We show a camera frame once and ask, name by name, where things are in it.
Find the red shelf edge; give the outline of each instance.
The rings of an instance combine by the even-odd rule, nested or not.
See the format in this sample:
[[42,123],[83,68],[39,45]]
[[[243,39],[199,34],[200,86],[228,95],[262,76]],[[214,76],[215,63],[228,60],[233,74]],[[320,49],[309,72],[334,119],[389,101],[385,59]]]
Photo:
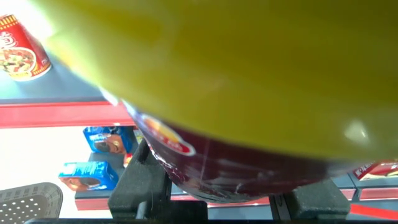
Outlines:
[[[342,189],[341,192],[348,200],[351,200],[355,194],[355,189]],[[172,195],[171,200],[197,200],[197,199],[195,199],[190,195]],[[108,198],[75,199],[75,204],[79,211],[109,210]],[[208,203],[208,208],[245,207],[245,206],[258,206],[258,205],[269,205],[268,197],[260,198],[250,202],[243,202],[243,203]]]
[[0,128],[135,125],[123,104],[107,101],[0,105]]

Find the product box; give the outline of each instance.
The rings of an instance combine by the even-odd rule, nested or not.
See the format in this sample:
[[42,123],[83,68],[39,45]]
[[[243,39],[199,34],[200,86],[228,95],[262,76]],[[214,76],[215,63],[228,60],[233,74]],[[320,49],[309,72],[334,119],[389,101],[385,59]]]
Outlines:
[[91,150],[114,154],[130,153],[137,140],[127,127],[88,127],[83,130]]
[[108,162],[67,162],[58,176],[74,191],[113,190],[119,177]]
[[358,180],[398,177],[398,161],[380,161],[362,166],[353,171]]

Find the red label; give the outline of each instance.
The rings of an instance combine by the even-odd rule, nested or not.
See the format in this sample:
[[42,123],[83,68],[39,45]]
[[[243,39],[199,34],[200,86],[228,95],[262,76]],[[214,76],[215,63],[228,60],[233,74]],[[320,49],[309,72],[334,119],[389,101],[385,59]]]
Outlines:
[[151,116],[138,113],[135,114],[134,118],[142,124],[142,127],[148,132],[148,134],[167,148],[184,156],[195,155],[196,151],[191,144],[185,142],[173,129],[169,128],[159,120]]
[[13,16],[0,18],[0,69],[18,81],[43,75],[51,67],[42,45]]

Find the store shelf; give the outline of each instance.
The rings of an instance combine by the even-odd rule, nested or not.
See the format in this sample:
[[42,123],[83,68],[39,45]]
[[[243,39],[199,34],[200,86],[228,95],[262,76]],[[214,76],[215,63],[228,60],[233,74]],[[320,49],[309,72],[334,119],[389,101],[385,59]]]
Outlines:
[[125,107],[108,103],[101,92],[50,56],[44,76],[15,82],[0,73],[0,128],[134,125]]
[[355,185],[348,174],[332,178],[332,181],[340,189],[353,189]]

